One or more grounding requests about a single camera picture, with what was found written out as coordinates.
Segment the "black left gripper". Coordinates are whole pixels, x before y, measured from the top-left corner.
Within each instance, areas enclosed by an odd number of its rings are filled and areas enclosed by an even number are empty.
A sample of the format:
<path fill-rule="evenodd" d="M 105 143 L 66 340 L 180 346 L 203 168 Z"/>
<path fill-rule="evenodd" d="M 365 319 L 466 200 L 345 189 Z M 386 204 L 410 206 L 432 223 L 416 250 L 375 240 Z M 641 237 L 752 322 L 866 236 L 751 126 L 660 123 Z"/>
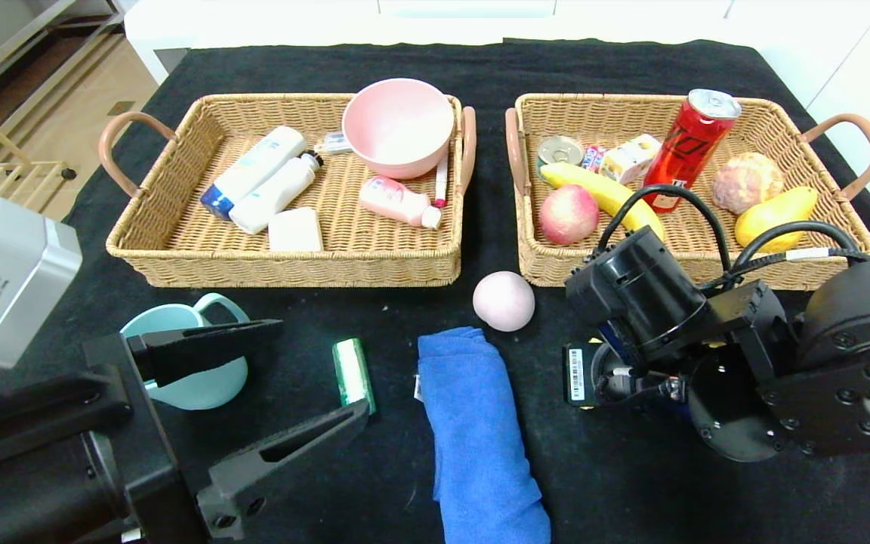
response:
<path fill-rule="evenodd" d="M 82 361 L 57 376 L 0 369 L 0 543 L 120 543 L 131 530 L 141 543 L 245 539 L 266 507 L 362 433 L 369 400 L 224 457 L 195 500 L 141 378 L 166 386 L 221 368 L 282 324 L 114 334 L 83 345 Z"/>

